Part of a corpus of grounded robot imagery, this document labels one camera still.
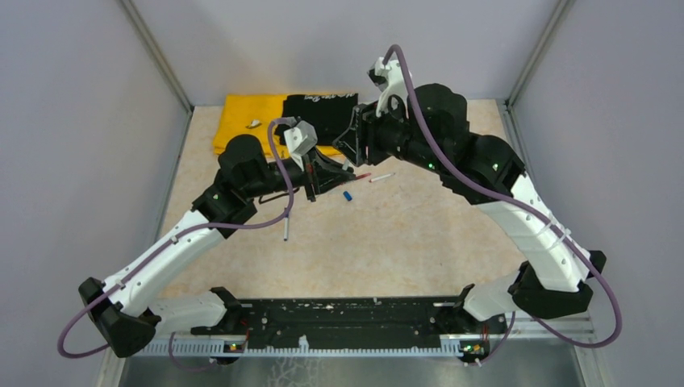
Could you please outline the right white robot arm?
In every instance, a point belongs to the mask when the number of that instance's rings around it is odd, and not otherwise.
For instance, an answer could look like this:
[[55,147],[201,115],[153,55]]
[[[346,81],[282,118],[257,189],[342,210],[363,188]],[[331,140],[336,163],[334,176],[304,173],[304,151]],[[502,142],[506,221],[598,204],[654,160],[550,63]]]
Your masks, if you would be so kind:
[[440,84],[421,85],[415,93],[434,140],[465,181],[442,165],[404,105],[383,114],[371,104],[355,106],[348,129],[333,145],[356,166],[393,157],[436,173],[445,188],[495,221],[523,253],[516,272],[465,289],[454,310],[457,327],[475,332],[486,319],[517,310],[542,319],[585,312],[594,293],[579,256],[599,267],[605,256],[568,248],[569,236],[550,224],[550,210],[512,147],[497,136],[470,131],[462,95]]

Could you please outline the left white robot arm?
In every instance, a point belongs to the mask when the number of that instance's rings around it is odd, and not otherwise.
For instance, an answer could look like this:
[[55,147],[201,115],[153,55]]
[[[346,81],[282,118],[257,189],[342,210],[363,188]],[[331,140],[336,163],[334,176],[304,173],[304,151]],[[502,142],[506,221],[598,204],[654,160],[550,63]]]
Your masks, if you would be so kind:
[[242,322],[240,303],[226,289],[171,300],[161,299],[161,290],[237,231],[285,220],[297,189],[314,200],[356,177],[351,168],[324,155],[309,135],[296,135],[289,156],[273,161],[267,161],[256,136],[238,135],[228,141],[218,162],[213,182],[172,230],[118,272],[80,284],[82,313],[117,357],[137,354],[158,335],[194,328],[236,331]]

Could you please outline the white blue-ended marker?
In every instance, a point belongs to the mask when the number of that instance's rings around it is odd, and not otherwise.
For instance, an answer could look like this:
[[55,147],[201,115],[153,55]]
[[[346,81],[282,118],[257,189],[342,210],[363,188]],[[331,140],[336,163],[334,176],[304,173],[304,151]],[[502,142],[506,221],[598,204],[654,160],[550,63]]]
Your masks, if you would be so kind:
[[289,215],[287,215],[284,218],[284,234],[283,234],[283,240],[284,241],[289,240],[289,234],[290,234],[290,218],[289,218]]

